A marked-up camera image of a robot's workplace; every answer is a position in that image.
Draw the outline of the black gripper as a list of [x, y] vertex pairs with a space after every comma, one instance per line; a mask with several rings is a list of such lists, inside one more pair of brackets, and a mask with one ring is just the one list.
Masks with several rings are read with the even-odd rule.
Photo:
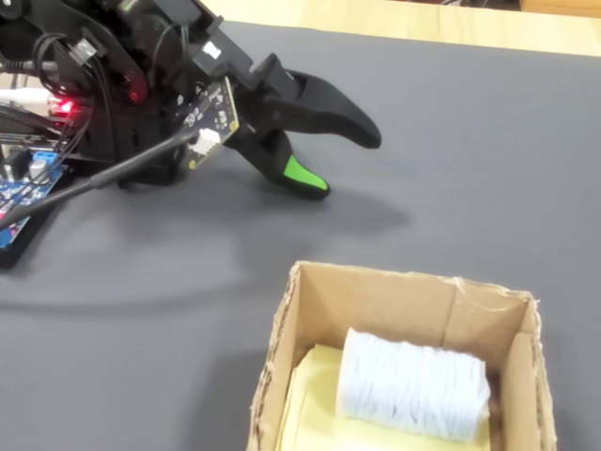
[[276, 54], [255, 66], [221, 30], [222, 21], [215, 15], [201, 15], [191, 23], [193, 80], [209, 85], [227, 78], [240, 118], [260, 132], [281, 130], [258, 137], [244, 126], [226, 146], [280, 188], [311, 200], [326, 198], [330, 185], [298, 161], [283, 131], [334, 134], [363, 148], [379, 148], [378, 126], [330, 82], [289, 70]]

